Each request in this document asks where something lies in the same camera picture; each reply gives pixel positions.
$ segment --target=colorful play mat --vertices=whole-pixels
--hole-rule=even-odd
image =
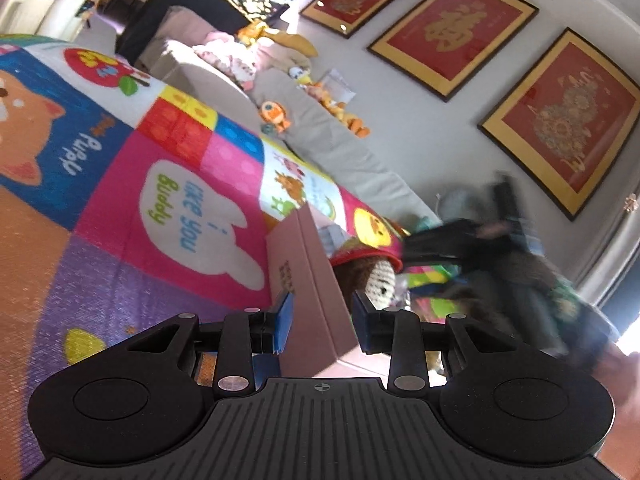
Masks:
[[[180,312],[268,306],[265,236],[305,202],[397,251],[330,178],[187,94],[0,37],[0,478],[42,460],[26,406],[47,376]]]

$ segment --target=crosshair marking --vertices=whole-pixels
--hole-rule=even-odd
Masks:
[[[329,386],[327,383],[318,383],[316,384],[316,386],[314,386],[314,390],[317,390],[321,394],[328,392],[330,389],[331,389],[331,386]]]

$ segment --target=orange plush toy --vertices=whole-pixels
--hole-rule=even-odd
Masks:
[[[356,114],[345,111],[345,103],[336,103],[322,84],[314,83],[306,85],[305,91],[309,96],[318,101],[332,116],[344,124],[356,137],[363,138],[371,133],[371,130],[364,125],[362,119]]]

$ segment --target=cardboard box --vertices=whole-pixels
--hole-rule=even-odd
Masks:
[[[386,384],[390,357],[360,351],[351,315],[316,225],[329,221],[305,204],[267,236],[272,300],[295,294],[287,346],[280,355],[285,377],[380,377]]]

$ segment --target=blue square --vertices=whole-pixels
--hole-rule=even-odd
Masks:
[[[243,150],[247,155],[264,164],[264,149],[262,141],[253,134],[250,134],[242,126],[236,124],[223,115],[218,115],[218,123],[215,131],[226,140]]]
[[[27,51],[0,55],[0,80],[0,184],[72,230],[132,128]]]

